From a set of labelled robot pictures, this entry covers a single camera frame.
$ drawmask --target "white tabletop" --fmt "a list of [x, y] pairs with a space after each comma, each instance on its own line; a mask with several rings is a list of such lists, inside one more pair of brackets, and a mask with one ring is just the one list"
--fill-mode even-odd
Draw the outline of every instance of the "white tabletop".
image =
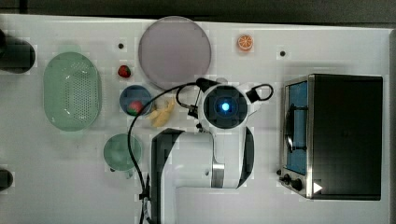
[[[137, 223], [138, 179], [111, 173], [103, 158], [106, 141], [125, 133], [131, 117], [119, 105], [132, 84], [160, 92], [144, 79], [137, 60], [141, 35], [154, 21], [79, 17], [0, 15], [0, 28], [36, 50], [27, 74], [0, 72], [0, 167], [14, 174], [12, 188], [0, 193], [0, 223]], [[231, 82], [270, 83], [273, 98], [248, 121], [255, 138], [253, 176], [240, 189], [179, 189], [179, 223], [389, 223], [389, 30], [198, 22], [212, 47], [207, 77]], [[241, 53], [237, 37], [254, 38]], [[61, 132], [43, 107], [43, 73], [60, 46], [78, 45], [97, 67], [103, 103], [94, 124], [77, 133]], [[279, 52], [284, 50], [285, 57]], [[122, 64], [134, 76], [122, 79]], [[379, 202], [308, 201], [280, 186], [280, 88], [312, 73], [376, 75], [385, 81], [382, 198]], [[194, 103], [197, 91], [181, 99]], [[177, 106], [167, 127], [194, 131], [195, 122]], [[134, 133], [144, 146], [141, 168], [148, 171], [150, 139], [163, 130], [139, 120]]]

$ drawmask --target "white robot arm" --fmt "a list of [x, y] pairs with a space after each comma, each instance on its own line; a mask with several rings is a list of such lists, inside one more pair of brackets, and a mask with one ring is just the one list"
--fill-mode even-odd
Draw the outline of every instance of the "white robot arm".
[[204, 133], [167, 129], [151, 145], [151, 220], [175, 224], [176, 189], [237, 189], [250, 175], [254, 141], [246, 127], [248, 117], [260, 108], [261, 91], [254, 84], [233, 86], [199, 78], [203, 91], [197, 118]]

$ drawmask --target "black toaster oven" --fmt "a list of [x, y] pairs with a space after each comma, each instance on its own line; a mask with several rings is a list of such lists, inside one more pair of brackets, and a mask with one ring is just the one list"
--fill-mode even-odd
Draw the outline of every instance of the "black toaster oven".
[[283, 186], [308, 199], [380, 200], [382, 77], [313, 74], [282, 97]]

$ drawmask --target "small cup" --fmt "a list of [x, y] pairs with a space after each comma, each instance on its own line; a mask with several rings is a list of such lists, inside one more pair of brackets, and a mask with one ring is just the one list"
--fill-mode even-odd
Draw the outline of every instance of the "small cup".
[[[152, 99], [151, 94], [149, 91], [139, 85], [133, 85], [127, 87], [121, 94], [120, 96], [120, 106], [125, 112], [125, 114], [132, 116], [130, 113], [128, 113], [128, 105], [133, 102], [133, 101], [140, 101], [142, 105], [145, 105]], [[148, 105], [148, 107], [145, 108], [143, 111], [142, 115], [147, 115], [151, 112], [152, 110], [152, 103]]]
[[[142, 144], [134, 135], [131, 135], [131, 148], [136, 162], [139, 163], [142, 157]], [[128, 151], [128, 134], [120, 133], [108, 139], [104, 157], [112, 171], [124, 172], [125, 178], [131, 178], [134, 173], [134, 162]]]

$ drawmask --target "round plate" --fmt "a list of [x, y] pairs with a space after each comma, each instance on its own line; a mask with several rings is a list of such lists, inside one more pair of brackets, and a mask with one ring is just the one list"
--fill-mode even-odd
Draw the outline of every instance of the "round plate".
[[194, 82], [206, 73], [211, 59], [204, 30], [182, 17], [153, 23], [140, 39], [138, 52], [146, 77], [162, 89]]

